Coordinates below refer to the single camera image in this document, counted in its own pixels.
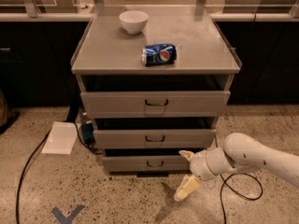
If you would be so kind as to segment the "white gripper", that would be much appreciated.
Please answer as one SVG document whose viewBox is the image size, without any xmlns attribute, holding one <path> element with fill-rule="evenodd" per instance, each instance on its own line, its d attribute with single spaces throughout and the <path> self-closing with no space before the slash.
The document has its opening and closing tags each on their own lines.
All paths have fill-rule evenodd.
<svg viewBox="0 0 299 224">
<path fill-rule="evenodd" d="M 190 163 L 193 175 L 185 175 L 176 190 L 174 199 L 183 201 L 189 194 L 200 186 L 200 179 L 208 181 L 217 175 L 233 174 L 235 168 L 221 147 L 193 153 L 189 150 L 180 150 L 179 155 Z"/>
</svg>

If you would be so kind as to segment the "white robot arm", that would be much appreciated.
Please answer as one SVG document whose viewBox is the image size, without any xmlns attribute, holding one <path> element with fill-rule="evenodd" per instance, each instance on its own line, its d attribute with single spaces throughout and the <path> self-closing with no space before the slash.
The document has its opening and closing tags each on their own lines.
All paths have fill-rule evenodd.
<svg viewBox="0 0 299 224">
<path fill-rule="evenodd" d="M 299 187 L 299 157 L 261 144 L 243 133 L 231 133 L 223 147 L 196 153 L 181 150 L 179 154 L 189 162 L 191 175 L 185 175 L 174 199 L 184 200 L 199 188 L 201 181 L 222 174 L 247 174 L 259 168 Z"/>
</svg>

